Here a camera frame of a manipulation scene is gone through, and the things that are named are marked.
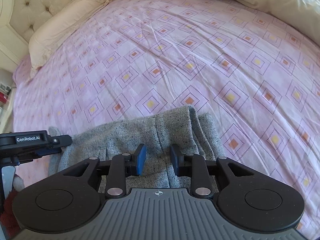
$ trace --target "patterned bedsheet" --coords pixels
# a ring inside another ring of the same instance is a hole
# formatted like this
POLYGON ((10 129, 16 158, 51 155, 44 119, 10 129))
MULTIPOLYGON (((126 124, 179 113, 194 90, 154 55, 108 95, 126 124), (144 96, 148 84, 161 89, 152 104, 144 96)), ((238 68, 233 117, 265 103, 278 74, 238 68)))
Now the patterned bedsheet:
MULTIPOLYGON (((33 81, 26 82, 30 59, 20 64, 14 130, 57 126, 71 135, 191 104, 216 117, 226 156, 303 195, 298 229, 315 239, 319 65, 312 41, 233 0, 115 0, 71 35, 33 81)), ((34 183, 47 176, 47 160, 17 173, 34 183)))

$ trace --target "gray towel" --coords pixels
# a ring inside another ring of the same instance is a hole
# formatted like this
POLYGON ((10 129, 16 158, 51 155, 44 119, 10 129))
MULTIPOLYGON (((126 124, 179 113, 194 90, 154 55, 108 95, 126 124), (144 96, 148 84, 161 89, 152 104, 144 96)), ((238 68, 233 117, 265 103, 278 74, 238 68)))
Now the gray towel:
MULTIPOLYGON (((178 144, 182 153, 202 155, 215 160, 223 155, 223 148, 210 114, 197 116, 192 106, 183 106, 154 116, 106 123, 73 137, 73 144, 63 154, 52 155, 49 175, 61 171, 91 156, 101 161, 125 152, 133 153, 140 143, 147 147, 147 157, 140 177, 127 178, 130 187, 174 188, 190 187, 190 178, 176 177, 170 161, 169 149, 178 144)), ((59 135, 49 128, 51 136, 59 135)), ((100 191, 104 191, 102 178, 100 191)))

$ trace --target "yellow square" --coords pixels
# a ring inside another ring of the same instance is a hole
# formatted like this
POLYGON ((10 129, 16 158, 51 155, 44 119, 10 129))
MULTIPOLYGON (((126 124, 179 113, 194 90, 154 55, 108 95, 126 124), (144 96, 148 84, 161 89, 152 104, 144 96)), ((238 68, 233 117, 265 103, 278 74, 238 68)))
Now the yellow square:
POLYGON ((229 93, 229 94, 227 94, 226 98, 228 99, 228 101, 229 101, 230 103, 232 103, 232 101, 235 99, 235 95, 229 93))
POLYGON ((192 64, 192 63, 188 63, 188 64, 186 65, 186 67, 187 67, 188 69, 192 69, 192 68, 193 68, 193 64, 192 64))
POLYGON ((304 185, 304 186, 308 186, 308 185, 309 185, 309 180, 308 180, 308 178, 306 178, 306 179, 303 180, 303 185, 304 185))
POLYGON ((154 104, 155 104, 155 103, 154 103, 152 100, 150 100, 150 101, 147 102, 147 107, 148 107, 148 108, 151 108, 151 107, 154 106, 154 104))
POLYGON ((279 137, 274 135, 271 137, 271 141, 274 143, 274 144, 277 144, 279 142, 279 137))
POLYGON ((255 62, 255 64, 257 64, 257 65, 260 65, 260 64, 261 64, 261 61, 260 61, 259 59, 257 59, 257 58, 254 60, 254 62, 255 62))
POLYGON ((293 93, 293 96, 296 98, 296 99, 300 99, 300 93, 299 92, 297 92, 297 91, 295 91, 294 93, 293 93))
POLYGON ((303 61, 303 64, 306 66, 306 67, 309 67, 310 66, 310 63, 306 60, 303 61))

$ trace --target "screw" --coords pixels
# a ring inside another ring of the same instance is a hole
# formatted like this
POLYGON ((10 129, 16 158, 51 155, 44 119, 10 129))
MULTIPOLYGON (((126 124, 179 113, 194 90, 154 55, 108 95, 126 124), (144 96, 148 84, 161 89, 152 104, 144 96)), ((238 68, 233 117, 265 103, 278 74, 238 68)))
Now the screw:
POLYGON ((207 196, 211 193, 211 190, 206 187, 199 187, 196 189, 196 193, 200 196, 207 196))
POLYGON ((122 194, 122 192, 123 192, 123 190, 118 187, 112 187, 112 188, 108 189, 108 191, 107 191, 107 193, 111 196, 119 196, 122 194))

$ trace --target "black mount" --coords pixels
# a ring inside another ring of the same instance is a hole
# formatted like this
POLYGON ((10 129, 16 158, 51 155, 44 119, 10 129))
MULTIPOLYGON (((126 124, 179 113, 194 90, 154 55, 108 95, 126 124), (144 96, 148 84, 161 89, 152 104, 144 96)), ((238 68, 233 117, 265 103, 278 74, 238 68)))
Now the black mount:
MULTIPOLYGON (((227 157, 206 161, 197 154, 170 150, 177 176, 191 177, 190 195, 209 199, 230 223, 252 232, 272 233, 295 228, 304 201, 293 188, 227 157), (215 176, 219 192, 213 192, 215 176)), ((106 201, 127 195, 125 178, 140 176, 146 147, 123 153, 109 161, 90 157, 22 190, 13 202, 21 226, 42 233, 60 233, 93 220, 106 201), (105 192, 97 193, 101 176, 107 175, 105 192)))
MULTIPOLYGON (((0 170, 5 166, 18 166, 46 155, 60 153, 61 147, 72 144, 69 135, 51 137, 47 131, 0 134, 0 170)), ((3 212, 4 190, 0 176, 0 213, 3 212)))

